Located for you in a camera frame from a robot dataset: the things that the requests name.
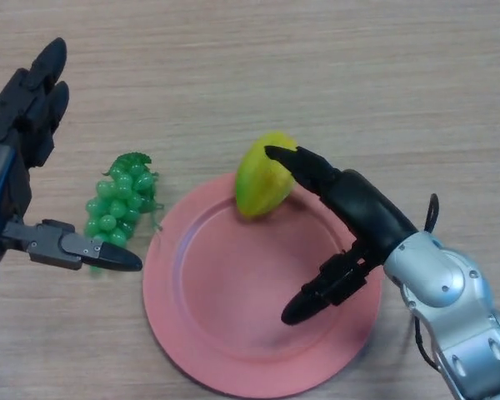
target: toy fruit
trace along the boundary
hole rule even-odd
[[[238,211],[248,219],[260,217],[279,206],[294,186],[291,173],[267,157],[265,146],[296,150],[297,142],[284,132],[261,136],[248,150],[237,170],[235,200]]]
[[[88,220],[84,234],[125,248],[133,237],[141,214],[163,209],[156,202],[158,173],[148,168],[152,160],[146,154],[129,152],[115,160],[107,179],[98,181],[97,196],[85,206]]]

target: pink plate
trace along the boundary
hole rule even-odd
[[[296,327],[280,316],[300,287],[353,236],[300,187],[259,222],[235,208],[234,175],[188,194],[163,219],[144,267],[148,321],[172,361],[214,391],[280,398],[307,391],[364,347],[383,273],[340,307]]]

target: black cable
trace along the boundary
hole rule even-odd
[[[433,362],[433,360],[428,356],[428,354],[426,353],[426,350],[424,349],[423,335],[420,333],[420,321],[419,321],[418,317],[413,317],[413,319],[415,321],[415,342],[417,343],[418,351],[420,352],[420,355],[422,356],[422,358],[424,358],[424,361],[430,367],[432,367],[434,370],[436,370],[438,372],[439,370],[438,370],[437,364],[435,362]]]
[[[430,196],[430,203],[427,206],[427,215],[426,215],[426,223],[424,224],[424,230],[426,232],[433,232],[435,228],[435,223],[437,222],[437,218],[439,216],[439,197],[437,194],[432,194]]]
[[[424,224],[424,230],[426,232],[430,233],[433,232],[438,216],[439,216],[439,197],[437,196],[437,194],[434,193],[430,197],[430,203],[427,206],[426,223]],[[415,343],[417,344],[418,351],[420,352],[420,355],[427,363],[427,365],[429,365],[438,372],[439,370],[437,364],[428,356],[428,353],[426,352],[426,349],[423,346],[423,335],[420,333],[420,320],[418,319],[418,317],[415,316],[413,316],[413,320],[415,322]]]

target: grape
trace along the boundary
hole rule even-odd
[[[151,213],[156,209],[158,204],[155,202],[153,198],[144,198],[142,201],[142,206],[139,208],[139,212],[141,214]]]
[[[144,191],[151,188],[153,185],[153,176],[150,172],[144,172],[140,177],[137,178],[135,184],[133,185],[133,190],[138,192]]]
[[[121,200],[128,200],[133,195],[133,190],[129,186],[117,187],[117,197]]]
[[[122,217],[122,220],[125,223],[136,223],[139,218],[141,217],[141,214],[137,210],[127,210],[126,214]]]
[[[92,238],[94,235],[100,232],[100,225],[98,220],[95,218],[89,218],[83,229],[85,236]]]
[[[117,226],[117,219],[113,215],[104,215],[98,222],[100,229],[109,232]]]
[[[109,176],[113,178],[114,181],[118,180],[124,173],[126,173],[126,171],[118,165],[113,165],[109,168]]]
[[[144,172],[144,165],[139,162],[134,163],[130,169],[129,173],[133,178],[139,177]]]
[[[89,217],[100,217],[106,213],[108,210],[108,205],[100,197],[92,198],[85,204],[85,211],[89,214]]]
[[[129,186],[133,185],[133,178],[131,175],[124,173],[116,180],[117,186]]]
[[[89,216],[86,236],[126,247],[141,214],[158,207],[155,201],[158,174],[150,172],[151,162],[149,156],[140,152],[129,152],[115,160],[103,174],[112,180],[98,182],[97,196],[85,205]]]
[[[109,199],[115,196],[115,182],[99,181],[97,183],[97,193],[102,199]]]
[[[133,222],[119,222],[119,229],[126,235],[126,238],[131,239],[135,233],[135,223]]]
[[[120,200],[113,200],[111,207],[109,208],[109,213],[113,215],[116,219],[122,218],[126,214],[126,204]]]
[[[109,242],[113,243],[114,245],[119,246],[121,248],[126,247],[127,241],[128,241],[128,238],[126,237],[124,232],[121,231],[118,227],[116,227],[109,235]]]
[[[103,233],[103,232],[97,233],[92,238],[97,239],[97,240],[101,240],[103,242],[109,242],[109,235],[107,235],[106,233]]]
[[[127,200],[127,206],[132,210],[138,210],[143,205],[143,198],[138,193],[133,193]]]

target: wooden table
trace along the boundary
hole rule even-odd
[[[0,90],[57,36],[71,102],[28,223],[82,227],[99,172],[129,149],[152,155],[170,208],[279,128],[419,227],[437,192],[437,234],[482,265],[500,307],[500,0],[0,0]],[[0,400],[217,398],[159,352],[140,273],[92,280],[9,253],[0,274]],[[300,398],[451,397],[387,284],[364,355]]]

